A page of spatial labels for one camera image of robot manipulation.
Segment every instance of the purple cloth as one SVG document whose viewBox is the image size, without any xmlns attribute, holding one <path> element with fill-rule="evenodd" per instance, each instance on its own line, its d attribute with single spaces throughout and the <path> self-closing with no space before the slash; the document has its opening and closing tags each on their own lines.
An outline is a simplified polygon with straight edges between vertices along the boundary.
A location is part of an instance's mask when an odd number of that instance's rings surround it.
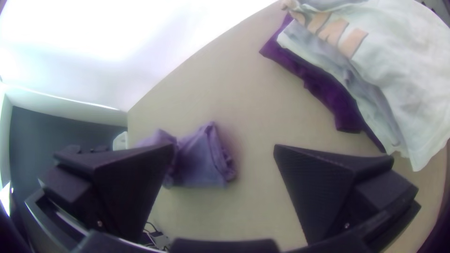
<svg viewBox="0 0 450 253">
<path fill-rule="evenodd" d="M 214 122 L 201 126 L 178 141 L 159 129 L 151 137 L 140 141 L 137 147 L 168 142 L 176 144 L 176 152 L 165 176 L 164 187 L 225 187 L 228 181 L 236 177 L 233 160 L 222 147 Z"/>
<path fill-rule="evenodd" d="M 333 113 L 338 131 L 347 133 L 364 131 L 381 152 L 386 152 L 381 142 L 364 121 L 356 101 L 345 87 L 328 72 L 312 65 L 278 44 L 278 34 L 292 20 L 293 18 L 287 14 L 281 27 L 261 48 L 259 53 L 303 79 L 304 87 Z"/>
</svg>

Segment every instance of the white wall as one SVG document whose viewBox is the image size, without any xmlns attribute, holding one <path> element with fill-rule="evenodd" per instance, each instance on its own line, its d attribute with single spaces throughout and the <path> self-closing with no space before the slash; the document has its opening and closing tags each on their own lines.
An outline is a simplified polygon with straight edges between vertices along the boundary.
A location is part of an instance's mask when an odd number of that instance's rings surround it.
<svg viewBox="0 0 450 253">
<path fill-rule="evenodd" d="M 275 1 L 10 0 L 0 15 L 0 75 L 128 111 L 200 48 Z"/>
<path fill-rule="evenodd" d="M 10 180 L 9 170 L 9 124 L 13 106 L 5 89 L 0 84 L 0 188 L 3 188 Z"/>
<path fill-rule="evenodd" d="M 12 105 L 35 112 L 113 126 L 127 126 L 127 113 L 101 106 L 51 97 L 17 87 L 6 87 Z"/>
</svg>

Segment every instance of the folded purple shirt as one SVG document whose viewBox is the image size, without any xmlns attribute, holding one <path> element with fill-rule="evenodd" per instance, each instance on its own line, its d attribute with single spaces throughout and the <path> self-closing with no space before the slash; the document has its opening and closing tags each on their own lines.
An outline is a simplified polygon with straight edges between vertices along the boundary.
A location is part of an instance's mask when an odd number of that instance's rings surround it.
<svg viewBox="0 0 450 253">
<path fill-rule="evenodd" d="M 347 133 L 364 131 L 381 152 L 386 152 L 381 142 L 364 121 L 356 101 L 345 87 L 325 70 L 314 66 L 278 44 L 278 35 L 292 20 L 293 18 L 287 14 L 281 27 L 261 48 L 259 53 L 303 79 L 304 87 L 333 113 L 338 131 Z"/>
<path fill-rule="evenodd" d="M 163 130 L 157 130 L 151 137 L 140 141 L 136 147 L 161 143 L 175 144 L 175 156 L 163 186 L 225 187 L 236 177 L 228 151 L 222 147 L 214 122 L 201 126 L 196 132 L 177 141 L 177 138 Z"/>
</svg>

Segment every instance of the white t-shirt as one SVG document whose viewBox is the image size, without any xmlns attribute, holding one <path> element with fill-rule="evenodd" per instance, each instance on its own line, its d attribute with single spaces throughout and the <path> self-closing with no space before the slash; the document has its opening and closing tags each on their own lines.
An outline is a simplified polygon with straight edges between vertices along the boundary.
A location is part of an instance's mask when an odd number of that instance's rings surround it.
<svg viewBox="0 0 450 253">
<path fill-rule="evenodd" d="M 409 157 L 414 171 L 425 167 L 450 138 L 450 29 L 413 0 L 286 5 L 298 21 L 280 45 L 334 75 L 389 154 Z M 317 38 L 340 56 L 321 51 Z"/>
</svg>

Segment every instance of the beige table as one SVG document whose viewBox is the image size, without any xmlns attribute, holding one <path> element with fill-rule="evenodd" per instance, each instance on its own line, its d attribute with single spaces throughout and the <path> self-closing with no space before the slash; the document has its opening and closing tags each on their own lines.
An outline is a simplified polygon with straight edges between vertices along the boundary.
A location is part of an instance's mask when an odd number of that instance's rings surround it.
<svg viewBox="0 0 450 253">
<path fill-rule="evenodd" d="M 303 81 L 258 51 L 285 13 L 274 4 L 246 19 L 170 73 L 128 113 L 132 144 L 157 128 L 183 136 L 214 120 L 239 177 L 227 189 L 162 188 L 149 220 L 170 238 L 273 238 L 281 250 L 306 246 L 272 156 L 275 143 L 376 156 L 364 134 L 335 130 L 332 114 Z M 432 230 L 443 196 L 446 152 L 420 172 L 396 156 L 394 169 L 419 187 L 421 211 L 387 252 L 416 252 Z"/>
</svg>

